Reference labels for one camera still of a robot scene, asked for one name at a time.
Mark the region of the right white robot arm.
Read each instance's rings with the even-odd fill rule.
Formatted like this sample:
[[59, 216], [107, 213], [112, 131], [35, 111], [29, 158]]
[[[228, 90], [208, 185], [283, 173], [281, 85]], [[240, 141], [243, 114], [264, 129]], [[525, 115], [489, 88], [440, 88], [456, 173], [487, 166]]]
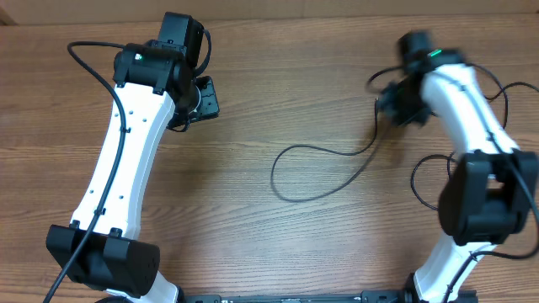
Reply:
[[475, 302], [459, 293], [467, 276], [486, 256], [509, 258], [495, 248], [538, 214], [538, 156], [505, 132], [459, 50], [436, 49], [428, 32], [410, 31], [398, 40], [398, 56], [404, 78], [382, 90], [377, 108], [397, 126], [438, 116], [457, 155], [438, 199], [440, 239], [400, 300]]

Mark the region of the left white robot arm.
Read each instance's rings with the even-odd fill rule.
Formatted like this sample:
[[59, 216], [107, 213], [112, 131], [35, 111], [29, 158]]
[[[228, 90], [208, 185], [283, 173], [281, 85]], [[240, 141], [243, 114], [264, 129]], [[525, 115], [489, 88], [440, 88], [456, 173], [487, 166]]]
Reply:
[[45, 245], [70, 279], [104, 291], [110, 302], [182, 302], [160, 273], [160, 250], [141, 242], [141, 209], [163, 134], [216, 118], [207, 29], [187, 14], [164, 15], [159, 35], [118, 45], [109, 128], [88, 189], [67, 226], [50, 227]]

